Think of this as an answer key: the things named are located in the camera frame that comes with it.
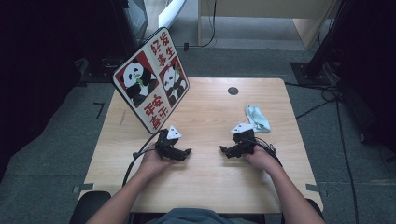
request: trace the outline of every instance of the person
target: person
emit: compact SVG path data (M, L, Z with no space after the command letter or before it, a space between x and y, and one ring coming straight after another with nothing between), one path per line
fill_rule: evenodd
M324 223L321 214L314 209L310 202L294 186L282 166L261 147L255 146L254 153L247 154L244 158L257 169L264 170L271 176L286 223ZM124 187L96 211L87 223L125 223L140 190L147 185L150 179L175 163L176 161L162 160L155 150L146 152L136 173ZM181 212L183 213L183 219L188 217L186 213L196 214L190 216L191 220L177 220L176 215L168 215L172 213L171 211L154 223L193 223L194 220L206 221L200 223L233 223L228 219L217 216L213 211L205 209L186 209L181 210ZM202 216L208 216L209 219L202 219Z

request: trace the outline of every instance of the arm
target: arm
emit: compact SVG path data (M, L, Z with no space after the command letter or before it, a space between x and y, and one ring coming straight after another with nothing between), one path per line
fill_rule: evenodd
M320 215L291 182L285 170L261 147L255 146L254 154L247 154L245 159L271 176L286 223L324 223Z
M87 223L124 223L140 190L173 163L161 160L155 150L145 153L136 173Z

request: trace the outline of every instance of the light blue object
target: light blue object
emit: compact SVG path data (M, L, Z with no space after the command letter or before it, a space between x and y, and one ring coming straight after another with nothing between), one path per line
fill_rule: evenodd
M247 118L248 121L254 125L255 133L269 133L271 131L268 119L262 114L256 105L247 105Z

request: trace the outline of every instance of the panda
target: panda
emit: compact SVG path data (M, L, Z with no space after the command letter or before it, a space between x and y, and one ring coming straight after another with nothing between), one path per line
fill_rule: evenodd
M169 103L173 105L187 88L187 82L180 76L177 64L170 66L163 75L163 87L169 98Z
M120 80L125 84L126 93L134 105L142 104L158 85L155 75L143 67L137 59L133 59L125 68Z

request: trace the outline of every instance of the sign board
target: sign board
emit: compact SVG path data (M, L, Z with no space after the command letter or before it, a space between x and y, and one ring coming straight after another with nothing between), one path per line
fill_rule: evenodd
M166 28L114 72L113 83L149 133L161 129L190 87Z

